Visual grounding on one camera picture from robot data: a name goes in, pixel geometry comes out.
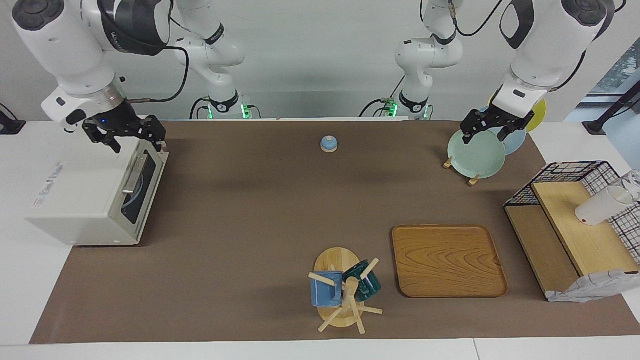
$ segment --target wire basket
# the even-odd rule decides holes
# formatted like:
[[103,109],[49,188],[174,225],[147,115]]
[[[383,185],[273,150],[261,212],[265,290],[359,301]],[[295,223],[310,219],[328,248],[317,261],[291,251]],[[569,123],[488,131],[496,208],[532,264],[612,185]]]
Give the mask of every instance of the wire basket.
[[[591,196],[605,189],[620,175],[606,161],[552,163],[545,166],[531,182],[507,201],[504,207],[540,205],[532,184],[565,183],[580,181]],[[625,244],[627,250],[640,265],[640,203],[609,218],[609,223]]]

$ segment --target green light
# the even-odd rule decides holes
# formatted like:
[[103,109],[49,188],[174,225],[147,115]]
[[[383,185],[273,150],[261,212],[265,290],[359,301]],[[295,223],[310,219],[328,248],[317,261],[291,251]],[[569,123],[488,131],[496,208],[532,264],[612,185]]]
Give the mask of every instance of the green light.
[[242,104],[242,115],[245,119],[248,119],[251,117],[251,110],[249,110],[249,107],[247,107],[247,105]]

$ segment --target wooden board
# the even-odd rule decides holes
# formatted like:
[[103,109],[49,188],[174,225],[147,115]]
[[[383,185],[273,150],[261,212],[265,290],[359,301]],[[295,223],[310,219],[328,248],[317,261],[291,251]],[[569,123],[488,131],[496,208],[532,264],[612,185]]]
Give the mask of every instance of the wooden board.
[[481,225],[398,226],[392,237],[407,297],[500,297],[508,291],[491,234]]
[[[351,250],[345,249],[344,247],[332,247],[323,251],[323,253],[318,256],[314,265],[314,271],[337,270],[345,272],[359,262],[360,259],[358,259],[358,256]],[[359,302],[358,305],[364,306],[364,302]],[[318,308],[318,313],[324,321],[331,317],[334,311],[335,307]],[[353,316],[353,313],[351,311],[343,311],[329,324],[334,327],[349,327],[355,323],[356,317]]]
[[580,276],[638,264],[608,222],[585,225],[575,209],[591,196],[582,183],[537,183],[533,190]]
[[580,276],[542,207],[508,206],[505,211],[542,292],[566,291]]

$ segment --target wooden tray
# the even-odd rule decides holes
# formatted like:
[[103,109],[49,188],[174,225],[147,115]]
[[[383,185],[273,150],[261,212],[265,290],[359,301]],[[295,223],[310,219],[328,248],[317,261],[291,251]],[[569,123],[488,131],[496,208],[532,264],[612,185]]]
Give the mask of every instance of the wooden tray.
[[491,234],[481,225],[397,226],[392,238],[407,297],[500,297],[508,291]]

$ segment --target table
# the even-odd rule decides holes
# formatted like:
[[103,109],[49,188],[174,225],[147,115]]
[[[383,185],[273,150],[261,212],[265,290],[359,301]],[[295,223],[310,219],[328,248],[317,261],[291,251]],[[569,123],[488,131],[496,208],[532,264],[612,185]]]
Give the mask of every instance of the table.
[[[210,354],[223,357],[244,358],[256,354],[279,354],[278,343],[162,343],[162,344],[84,344],[84,345],[43,345],[25,347],[37,324],[40,313],[56,282],[58,274],[68,256],[69,247],[59,244],[38,229],[31,227],[15,212],[16,204],[24,200],[22,189],[38,189],[42,180],[38,178],[41,169],[38,162],[46,163],[56,158],[58,149],[64,141],[63,134],[50,122],[31,123],[25,135],[41,139],[38,145],[13,158],[3,160],[0,167],[11,169],[11,174],[20,172],[25,180],[20,184],[9,184],[11,179],[7,171],[0,172],[0,357],[12,356],[37,357],[73,357],[82,354],[93,354],[100,351],[104,354],[147,354],[154,358],[171,357],[171,354],[191,354],[199,358]],[[614,168],[624,173],[628,165],[615,151],[606,138],[588,136],[580,124],[550,123],[543,124],[532,137],[547,162],[608,160]],[[17,148],[19,138],[0,138],[0,149],[3,154]],[[17,186],[11,191],[9,186]],[[630,307],[639,316],[640,295],[638,291],[625,294]],[[545,352],[559,351],[563,348],[584,347],[575,355],[576,358],[615,357],[625,359],[635,357],[630,344],[637,343],[638,337],[619,338],[574,338],[574,339],[531,339],[531,340],[415,340],[415,341],[331,341],[331,346],[358,347],[358,349],[374,354],[405,354],[422,357],[425,354],[452,359],[500,359],[505,351],[518,347],[523,358],[539,358]],[[325,348],[325,341],[288,342],[287,353],[291,357],[309,355],[313,351]]]

